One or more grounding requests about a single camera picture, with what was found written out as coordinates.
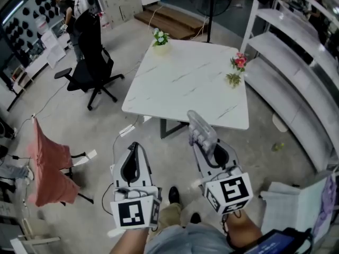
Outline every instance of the black shoe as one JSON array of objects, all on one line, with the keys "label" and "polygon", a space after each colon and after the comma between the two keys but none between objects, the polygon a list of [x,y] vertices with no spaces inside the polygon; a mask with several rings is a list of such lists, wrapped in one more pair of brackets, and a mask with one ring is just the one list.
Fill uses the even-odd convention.
[{"label": "black shoe", "polygon": [[201,222],[201,218],[200,218],[200,215],[198,213],[194,213],[191,217],[191,223],[193,224],[198,224]]},{"label": "black shoe", "polygon": [[172,186],[171,189],[169,190],[168,194],[168,200],[170,201],[169,203],[179,203],[180,204],[180,195],[179,191],[175,186]]}]

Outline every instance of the gray floor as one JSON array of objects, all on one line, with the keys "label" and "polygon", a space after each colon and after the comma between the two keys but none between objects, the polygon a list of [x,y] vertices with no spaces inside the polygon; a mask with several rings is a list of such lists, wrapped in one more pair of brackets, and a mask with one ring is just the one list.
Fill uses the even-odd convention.
[{"label": "gray floor", "polygon": [[[45,135],[62,144],[70,146],[71,153],[97,151],[91,162],[74,168],[76,181],[82,186],[81,193],[94,198],[94,205],[82,198],[77,198],[73,205],[48,204],[36,208],[28,204],[29,211],[21,206],[25,196],[25,186],[18,180],[18,191],[13,197],[18,205],[18,214],[24,217],[43,217],[49,223],[53,235],[61,237],[59,246],[64,253],[87,254],[109,253],[117,238],[109,239],[107,232],[114,226],[113,218],[101,207],[104,191],[112,183],[109,166],[112,165],[112,145],[119,132],[132,124],[137,116],[122,112],[121,106],[129,86],[136,73],[143,54],[149,47],[152,34],[147,26],[136,20],[124,23],[102,35],[103,45],[115,61],[113,74],[126,74],[124,81],[117,80],[109,91],[119,101],[113,103],[104,93],[97,96],[93,111],[86,106],[90,93],[81,91],[68,92],[63,87],[38,115],[39,123]],[[206,35],[197,38],[205,40]],[[215,25],[212,30],[214,43],[238,47],[239,37]],[[54,74],[75,65],[72,51],[58,63],[55,69],[45,69],[29,87],[10,113],[10,124],[19,127],[31,114],[37,113],[62,85],[65,79],[54,80]],[[261,225],[264,202],[257,198],[263,185],[272,180],[299,184],[301,180],[313,174],[309,159],[290,131],[281,133],[272,123],[272,110],[253,90],[246,88],[249,112],[249,129],[246,131],[218,129],[219,138],[230,144],[236,151],[244,170],[249,173],[255,197],[246,211],[253,221]],[[27,156],[26,148],[33,139],[31,122],[26,122],[18,137],[10,147],[10,153],[21,157]],[[194,156],[188,144],[186,129],[161,140],[159,120],[152,118],[145,123],[139,122],[136,128],[117,140],[114,157],[118,159],[133,141],[139,142],[146,150],[153,180],[163,188],[162,207],[168,204],[167,193],[176,185],[182,195],[184,207],[199,202],[195,210],[204,211],[203,220],[217,228],[220,217],[217,216],[206,200],[201,199],[201,192],[196,186],[199,173],[194,163]],[[278,152],[271,150],[276,142],[283,142],[285,147]],[[28,195],[35,191],[34,184],[28,187]],[[109,209],[112,191],[104,199],[104,206]]]}]

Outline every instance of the foot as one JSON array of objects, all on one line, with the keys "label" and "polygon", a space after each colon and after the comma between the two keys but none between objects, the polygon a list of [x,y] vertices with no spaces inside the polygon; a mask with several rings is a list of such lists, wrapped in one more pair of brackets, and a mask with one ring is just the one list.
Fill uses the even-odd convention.
[{"label": "foot", "polygon": [[198,224],[201,222],[201,218],[200,218],[200,215],[198,213],[194,213],[191,217],[191,223],[193,224]]},{"label": "foot", "polygon": [[169,190],[168,194],[168,200],[170,201],[169,203],[179,203],[180,204],[180,195],[179,191],[175,186],[172,186],[171,189]]},{"label": "foot", "polygon": [[26,168],[28,169],[28,175],[27,175],[27,178],[28,178],[29,180],[34,180],[34,173],[33,173],[33,171],[30,169],[29,166],[26,166]]}]

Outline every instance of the marble tabletop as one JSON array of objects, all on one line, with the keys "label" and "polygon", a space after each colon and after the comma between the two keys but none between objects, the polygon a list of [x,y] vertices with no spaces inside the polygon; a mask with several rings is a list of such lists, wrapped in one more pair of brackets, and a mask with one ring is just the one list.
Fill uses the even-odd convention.
[{"label": "marble tabletop", "polygon": [[248,129],[245,82],[233,89],[226,74],[237,49],[216,44],[170,40],[170,51],[159,56],[153,43],[134,77],[122,105],[127,113],[187,122],[195,110],[209,124]]}]

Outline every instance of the black office chair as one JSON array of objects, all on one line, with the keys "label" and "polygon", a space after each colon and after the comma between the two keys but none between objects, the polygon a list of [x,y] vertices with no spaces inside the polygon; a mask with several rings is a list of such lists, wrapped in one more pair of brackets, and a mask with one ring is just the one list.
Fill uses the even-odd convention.
[{"label": "black office chair", "polygon": [[79,47],[85,59],[78,62],[72,76],[70,76],[72,68],[68,68],[56,73],[54,79],[66,77],[70,81],[67,87],[68,91],[81,89],[83,92],[87,92],[93,88],[94,91],[87,105],[88,110],[92,110],[91,104],[96,95],[101,94],[101,90],[116,102],[117,98],[104,85],[117,78],[124,79],[124,75],[118,74],[111,77],[114,62],[101,45],[99,16],[85,12],[76,20],[75,28],[81,33]]}]

